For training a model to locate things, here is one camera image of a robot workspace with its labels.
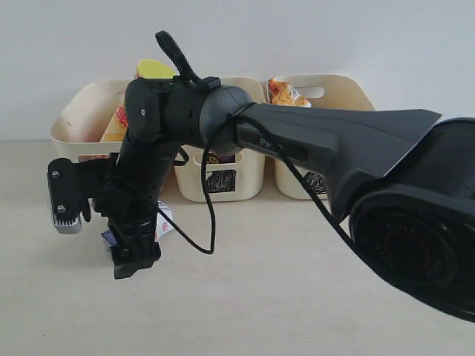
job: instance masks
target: black robotic arm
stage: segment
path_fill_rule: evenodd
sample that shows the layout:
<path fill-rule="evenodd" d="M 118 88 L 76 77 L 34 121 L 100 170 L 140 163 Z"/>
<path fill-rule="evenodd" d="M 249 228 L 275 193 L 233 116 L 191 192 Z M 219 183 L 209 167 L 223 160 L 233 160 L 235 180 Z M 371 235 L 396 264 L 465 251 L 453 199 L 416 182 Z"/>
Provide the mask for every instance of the black robotic arm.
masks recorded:
<path fill-rule="evenodd" d="M 92 199 L 118 242 L 111 250 L 114 276 L 130 277 L 160 258 L 155 202 L 181 145 L 205 150 L 203 177 L 210 150 L 249 148 L 282 159 L 338 235 L 383 280 L 475 321 L 474 119 L 254 103 L 219 78 L 199 78 L 167 32 L 156 37 L 180 75 L 129 84 L 120 152 L 81 163 L 56 159 L 48 167 L 59 232 L 79 232 L 79 215 L 90 218 Z M 330 212 L 296 165 L 325 177 Z M 206 185 L 203 191 L 213 213 Z M 350 237 L 339 225 L 348 216 Z M 212 247 L 201 251 L 214 251 L 214 213 Z"/>

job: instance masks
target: white plastic basket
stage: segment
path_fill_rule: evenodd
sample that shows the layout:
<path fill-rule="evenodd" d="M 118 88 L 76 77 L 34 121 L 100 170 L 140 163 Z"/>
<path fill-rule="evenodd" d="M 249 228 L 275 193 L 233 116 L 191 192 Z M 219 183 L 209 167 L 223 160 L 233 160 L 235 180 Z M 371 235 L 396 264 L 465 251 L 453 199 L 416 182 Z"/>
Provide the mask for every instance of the white plastic basket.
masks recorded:
<path fill-rule="evenodd" d="M 224 85 L 243 88 L 255 102 L 265 102 L 262 85 L 248 78 L 222 78 Z M 201 188 L 201 159 L 203 150 L 183 146 L 190 156 L 183 167 L 175 167 L 178 188 L 181 194 L 193 202 L 205 202 Z M 266 157 L 244 149 L 235 156 L 233 163 L 208 164 L 206 181 L 214 202 L 247 200 L 262 189 Z"/>
<path fill-rule="evenodd" d="M 306 96 L 313 108 L 332 108 L 373 111 L 374 107 L 363 90 L 352 79 L 336 75 L 302 75 L 279 76 L 278 81 L 289 82 L 297 91 Z M 270 102 L 268 87 L 265 88 L 266 100 Z M 318 172 L 310 172 L 297 167 L 302 176 L 311 182 L 313 188 L 319 192 L 321 199 L 326 199 L 324 178 Z M 297 179 L 290 173 L 287 166 L 275 160 L 275 182 L 278 189 L 288 197 L 308 200 L 308 193 L 301 187 Z"/>
<path fill-rule="evenodd" d="M 254 101 L 265 102 L 259 82 L 247 78 L 221 80 L 225 85 L 243 88 Z M 88 85 L 78 92 L 50 130 L 50 137 L 60 157 L 78 162 L 119 152 L 121 142 L 99 141 L 129 82 L 130 80 L 107 80 Z M 190 161 L 183 167 L 175 167 L 178 188 L 186 199 L 204 202 L 200 180 L 203 151 L 190 146 L 183 148 L 190 156 Z M 262 189 L 265 158 L 263 154 L 242 150 L 236 155 L 235 163 L 209 164 L 208 178 L 212 175 L 212 186 L 217 187 L 211 189 L 214 191 L 213 201 L 246 200 L 256 195 Z"/>

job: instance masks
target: table surface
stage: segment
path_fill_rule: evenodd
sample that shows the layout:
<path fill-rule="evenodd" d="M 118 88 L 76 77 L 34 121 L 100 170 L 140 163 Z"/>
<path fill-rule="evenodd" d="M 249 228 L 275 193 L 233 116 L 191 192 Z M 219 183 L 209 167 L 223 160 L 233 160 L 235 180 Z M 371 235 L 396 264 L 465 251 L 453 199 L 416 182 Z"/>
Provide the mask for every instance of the table surface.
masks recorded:
<path fill-rule="evenodd" d="M 383 283 L 272 166 L 254 199 L 216 204 L 214 255 L 173 231 L 152 269 L 117 281 L 103 218 L 72 236 L 51 225 L 51 143 L 0 148 L 0 355 L 474 354 L 474 325 Z M 206 206 L 173 175 L 163 200 L 209 243 Z"/>

